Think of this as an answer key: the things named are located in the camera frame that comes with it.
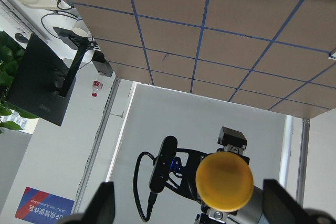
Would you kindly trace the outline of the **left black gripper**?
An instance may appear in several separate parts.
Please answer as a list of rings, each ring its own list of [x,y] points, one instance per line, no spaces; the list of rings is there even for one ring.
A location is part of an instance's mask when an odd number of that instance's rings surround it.
[[[242,154],[247,147],[247,140],[242,132],[224,126],[222,126],[220,130],[217,143],[224,147],[224,151],[233,152],[236,155]],[[237,221],[235,221],[229,215],[229,213],[232,212],[223,212],[209,207],[201,200],[197,192],[195,182],[197,168],[200,165],[200,162],[207,155],[210,155],[212,153],[206,154],[199,151],[187,149],[179,149],[178,151],[181,153],[187,153],[188,159],[186,165],[177,171],[178,177],[181,178],[180,185],[177,188],[171,186],[169,186],[169,188],[176,194],[200,204],[201,213],[196,215],[194,224],[237,223]]]

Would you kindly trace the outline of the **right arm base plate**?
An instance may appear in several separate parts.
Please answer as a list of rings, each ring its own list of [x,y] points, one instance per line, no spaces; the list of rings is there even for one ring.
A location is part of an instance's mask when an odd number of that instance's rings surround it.
[[[332,60],[336,60],[336,49],[330,52],[328,58]]]

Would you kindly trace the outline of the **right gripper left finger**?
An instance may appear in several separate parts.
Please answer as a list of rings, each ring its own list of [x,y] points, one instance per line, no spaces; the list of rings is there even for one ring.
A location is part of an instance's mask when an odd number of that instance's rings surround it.
[[[113,223],[116,216],[115,203],[114,183],[103,182],[83,213],[63,217],[57,223]]]

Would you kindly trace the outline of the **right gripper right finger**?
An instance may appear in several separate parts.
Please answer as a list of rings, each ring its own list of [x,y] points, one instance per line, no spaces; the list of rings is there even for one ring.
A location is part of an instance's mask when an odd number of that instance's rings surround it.
[[[325,211],[303,209],[275,179],[264,180],[262,203],[268,223],[335,223]]]

